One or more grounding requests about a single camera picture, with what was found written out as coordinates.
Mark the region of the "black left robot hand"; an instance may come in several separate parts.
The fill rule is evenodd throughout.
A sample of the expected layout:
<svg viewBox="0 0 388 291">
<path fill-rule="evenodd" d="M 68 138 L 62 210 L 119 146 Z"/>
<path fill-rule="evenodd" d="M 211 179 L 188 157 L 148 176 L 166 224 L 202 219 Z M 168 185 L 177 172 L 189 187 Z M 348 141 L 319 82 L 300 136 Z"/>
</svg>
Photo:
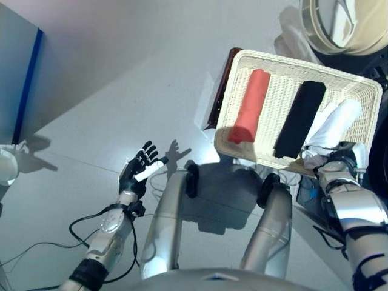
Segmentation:
<svg viewBox="0 0 388 291">
<path fill-rule="evenodd" d="M 163 168 L 169 159 L 167 157 L 158 158 L 156 145 L 147 141 L 134 155 L 128 160 L 119 175 L 119 193 L 133 192 L 138 198 L 146 192 L 146 181 L 159 169 Z"/>
</svg>

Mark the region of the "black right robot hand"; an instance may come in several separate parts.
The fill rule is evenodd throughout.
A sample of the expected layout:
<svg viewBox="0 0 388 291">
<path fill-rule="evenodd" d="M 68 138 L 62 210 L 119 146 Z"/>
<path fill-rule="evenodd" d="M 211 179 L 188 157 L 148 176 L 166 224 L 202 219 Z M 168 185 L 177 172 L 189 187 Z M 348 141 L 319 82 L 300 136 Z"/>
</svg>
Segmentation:
<svg viewBox="0 0 388 291">
<path fill-rule="evenodd" d="M 343 162 L 355 178 L 364 175 L 369 165 L 369 150 L 361 142 L 342 141 L 329 154 L 328 162 Z"/>
</svg>

